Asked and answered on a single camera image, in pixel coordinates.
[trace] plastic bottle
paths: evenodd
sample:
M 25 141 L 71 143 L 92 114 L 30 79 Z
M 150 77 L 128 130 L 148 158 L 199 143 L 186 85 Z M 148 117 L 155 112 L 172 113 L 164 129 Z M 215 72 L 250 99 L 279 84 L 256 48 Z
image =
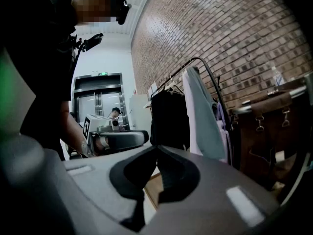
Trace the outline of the plastic bottle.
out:
M 274 79 L 275 85 L 280 86 L 280 85 L 284 84 L 285 80 L 284 80 L 282 74 L 276 69 L 275 66 L 272 67 L 272 71 L 273 71 L 273 79 Z

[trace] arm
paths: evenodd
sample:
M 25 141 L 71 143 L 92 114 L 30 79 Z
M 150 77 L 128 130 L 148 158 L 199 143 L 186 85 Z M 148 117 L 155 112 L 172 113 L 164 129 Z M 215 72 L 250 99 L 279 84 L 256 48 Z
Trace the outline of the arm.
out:
M 83 153 L 82 144 L 86 143 L 83 129 L 69 113 L 68 101 L 62 101 L 60 109 L 61 139 L 70 147 Z

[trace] black shirt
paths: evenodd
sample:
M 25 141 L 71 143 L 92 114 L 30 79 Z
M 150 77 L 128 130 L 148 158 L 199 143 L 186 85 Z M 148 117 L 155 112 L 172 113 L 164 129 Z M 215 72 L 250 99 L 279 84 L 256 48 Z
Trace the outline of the black shirt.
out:
M 1 39 L 16 69 L 36 95 L 21 133 L 35 138 L 44 148 L 56 150 L 64 160 L 60 107 L 62 101 L 70 100 L 73 63 L 70 34 L 76 25 L 71 0 L 1 3 L 6 8 Z

